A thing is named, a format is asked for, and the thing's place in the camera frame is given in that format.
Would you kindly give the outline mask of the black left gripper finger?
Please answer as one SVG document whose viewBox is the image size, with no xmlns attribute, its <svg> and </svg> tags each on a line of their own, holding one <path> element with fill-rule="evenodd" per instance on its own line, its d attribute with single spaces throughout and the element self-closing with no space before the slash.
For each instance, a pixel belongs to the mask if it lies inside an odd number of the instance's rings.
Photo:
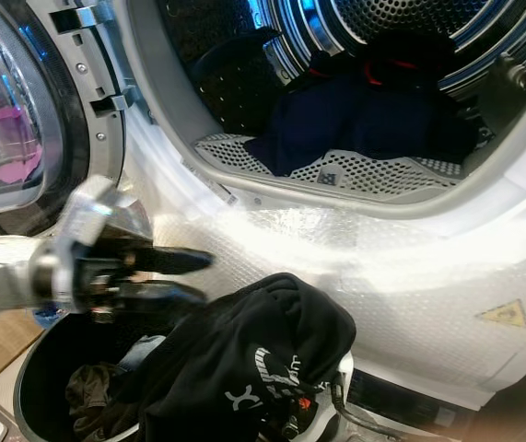
<svg viewBox="0 0 526 442">
<path fill-rule="evenodd" d="M 139 270 L 182 276 L 200 271 L 215 262 L 211 252 L 187 248 L 145 247 L 139 248 Z"/>
<path fill-rule="evenodd" d="M 208 303 L 200 289 L 171 281 L 144 282 L 135 289 L 135 310 L 162 313 L 191 313 Z"/>
</svg>

